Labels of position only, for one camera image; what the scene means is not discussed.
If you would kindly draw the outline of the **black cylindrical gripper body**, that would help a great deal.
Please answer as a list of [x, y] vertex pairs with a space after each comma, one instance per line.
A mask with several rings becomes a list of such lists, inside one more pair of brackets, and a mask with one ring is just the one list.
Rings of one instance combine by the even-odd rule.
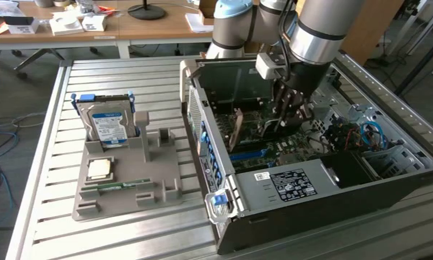
[[294, 62], [289, 64], [290, 73], [284, 84], [304, 95], [312, 95], [324, 79], [330, 62], [320, 65], [306, 62]]

